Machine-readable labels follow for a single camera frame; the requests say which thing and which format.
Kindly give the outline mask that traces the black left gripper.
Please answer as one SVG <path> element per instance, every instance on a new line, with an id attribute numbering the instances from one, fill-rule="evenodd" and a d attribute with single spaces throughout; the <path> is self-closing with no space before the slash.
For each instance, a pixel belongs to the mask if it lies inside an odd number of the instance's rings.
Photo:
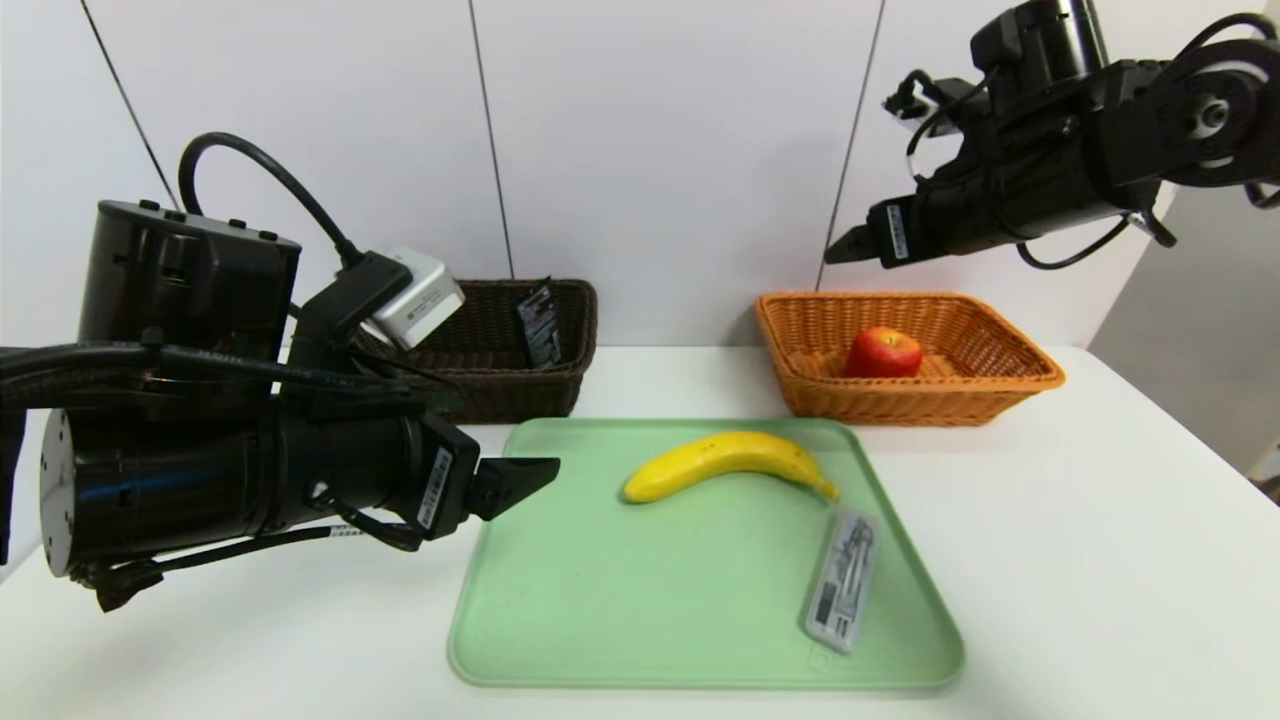
<path id="1" fill-rule="evenodd" d="M 419 410 L 273 410 L 259 429 L 262 548 L 364 534 L 416 551 L 471 515 L 494 520 L 561 469 L 558 457 L 480 460 L 472 437 Z"/>

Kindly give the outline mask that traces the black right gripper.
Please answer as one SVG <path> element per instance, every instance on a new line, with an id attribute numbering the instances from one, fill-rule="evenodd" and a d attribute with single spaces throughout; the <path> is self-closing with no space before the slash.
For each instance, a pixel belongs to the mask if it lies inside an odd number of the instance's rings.
<path id="1" fill-rule="evenodd" d="M 1009 238 L 995 218 L 995 204 L 1014 164 L 1010 152 L 987 158 L 963 149 L 952 161 L 918 183 L 913 193 L 874 205 L 867 225 L 855 225 L 828 243 L 823 263 L 872 260 L 872 234 L 886 268 L 973 255 L 1000 246 Z"/>

